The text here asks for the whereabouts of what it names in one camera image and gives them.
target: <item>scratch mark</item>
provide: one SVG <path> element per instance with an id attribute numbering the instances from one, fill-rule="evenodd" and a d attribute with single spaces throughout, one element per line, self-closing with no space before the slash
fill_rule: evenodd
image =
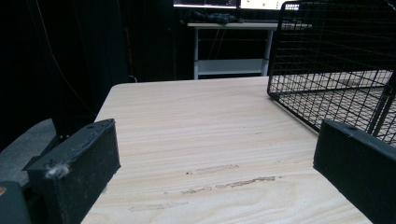
<path id="1" fill-rule="evenodd" d="M 141 211 L 173 208 L 173 207 L 181 206 L 184 204 L 187 204 L 187 203 L 137 204 L 137 205 L 134 205 L 133 207 L 131 207 L 129 210 L 131 212 L 141 212 Z"/>
<path id="2" fill-rule="evenodd" d="M 239 166 L 237 165 L 224 165 L 224 166 L 215 166 L 215 167 L 209 167 L 205 169 L 198 169 L 195 171 L 189 171 L 186 173 L 186 175 L 206 175 L 206 174 L 214 174 L 219 171 L 223 170 L 233 170 L 237 169 Z"/>
<path id="3" fill-rule="evenodd" d="M 189 190 L 181 191 L 181 194 L 194 194 L 200 191 L 210 191 L 210 190 L 212 190 L 212 187 L 204 187 L 202 189 L 189 189 Z"/>
<path id="4" fill-rule="evenodd" d="M 246 180 L 246 181 L 238 181 L 238 182 L 234 182 L 234 183 L 230 183 L 230 184 L 226 184 L 226 185 L 216 185 L 215 188 L 216 189 L 225 189 L 225 188 L 235 188 L 235 187 L 241 187 L 241 186 L 245 186 L 248 184 L 252 184 L 256 181 L 275 181 L 276 178 L 274 176 L 267 176 L 267 177 L 258 177 L 252 180 Z M 194 193 L 198 193 L 201 191 L 210 191 L 212 190 L 212 187 L 204 187 L 202 189 L 189 189 L 189 190 L 184 190 L 181 191 L 181 194 L 194 194 Z"/>
<path id="5" fill-rule="evenodd" d="M 226 184 L 226 185 L 216 185 L 217 189 L 225 189 L 225 188 L 235 188 L 235 187 L 241 187 L 244 185 L 248 185 L 248 184 L 252 184 L 256 181 L 274 181 L 275 177 L 274 176 L 269 176 L 269 177 L 259 177 L 259 178 L 255 178 L 252 180 L 246 180 L 246 181 L 239 181 L 239 182 L 234 182 L 234 183 L 230 183 L 230 184 Z"/>

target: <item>wire cage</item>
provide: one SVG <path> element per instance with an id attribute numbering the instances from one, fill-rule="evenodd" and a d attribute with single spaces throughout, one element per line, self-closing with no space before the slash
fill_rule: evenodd
<path id="1" fill-rule="evenodd" d="M 268 94 L 315 130 L 324 119 L 396 146 L 396 9 L 384 0 L 283 4 Z"/>

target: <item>computer screen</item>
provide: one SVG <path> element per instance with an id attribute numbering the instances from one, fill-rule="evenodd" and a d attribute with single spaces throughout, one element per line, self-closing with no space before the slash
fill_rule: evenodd
<path id="1" fill-rule="evenodd" d="M 174 7 L 236 8 L 237 0 L 174 0 Z"/>
<path id="2" fill-rule="evenodd" d="M 282 4 L 287 1 L 288 0 L 241 0 L 241 8 L 280 10 Z"/>

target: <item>light wood tabletop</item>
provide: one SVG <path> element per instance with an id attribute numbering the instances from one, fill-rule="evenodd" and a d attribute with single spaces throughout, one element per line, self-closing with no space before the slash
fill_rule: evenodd
<path id="1" fill-rule="evenodd" d="M 83 223 L 370 223 L 313 169 L 318 134 L 268 77 L 113 87 L 121 168 Z"/>

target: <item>white fluff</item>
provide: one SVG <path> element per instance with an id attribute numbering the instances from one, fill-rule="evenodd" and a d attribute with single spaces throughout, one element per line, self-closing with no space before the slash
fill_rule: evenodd
<path id="1" fill-rule="evenodd" d="M 48 179 L 60 179 L 67 174 L 69 174 L 69 165 L 68 164 L 56 164 L 48 169 L 46 173 L 46 178 Z"/>

